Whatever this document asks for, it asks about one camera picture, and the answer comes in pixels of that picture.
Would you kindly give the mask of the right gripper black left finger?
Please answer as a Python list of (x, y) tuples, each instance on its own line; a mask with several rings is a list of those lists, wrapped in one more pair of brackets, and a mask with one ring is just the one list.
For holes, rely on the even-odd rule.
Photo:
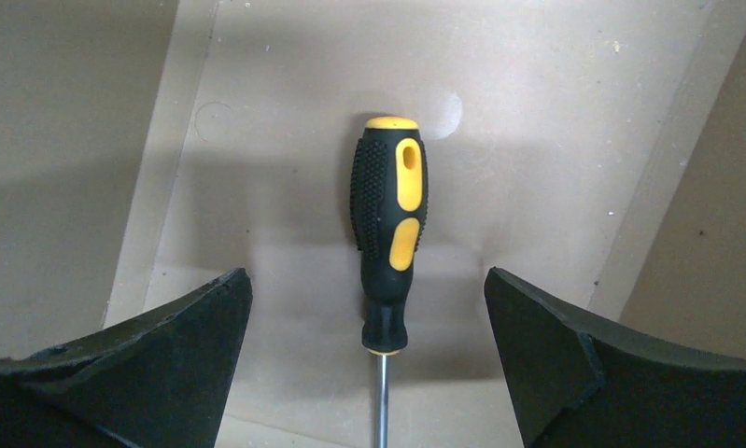
[(0, 447), (212, 447), (253, 301), (234, 269), (29, 357), (0, 358)]

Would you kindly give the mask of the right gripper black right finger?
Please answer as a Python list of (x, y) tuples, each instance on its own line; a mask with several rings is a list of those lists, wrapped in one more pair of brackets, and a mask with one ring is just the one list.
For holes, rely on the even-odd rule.
[(501, 268), (484, 295), (527, 447), (746, 447), (746, 359), (630, 329)]

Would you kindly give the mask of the black yellow screwdriver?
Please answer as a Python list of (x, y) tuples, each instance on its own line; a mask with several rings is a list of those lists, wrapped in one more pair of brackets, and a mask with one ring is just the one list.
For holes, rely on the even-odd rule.
[(428, 203), (429, 172), (418, 124), (396, 116), (369, 119), (354, 154), (349, 211), (361, 254), (361, 343), (377, 359), (377, 447), (388, 445), (388, 361), (408, 344), (404, 314)]

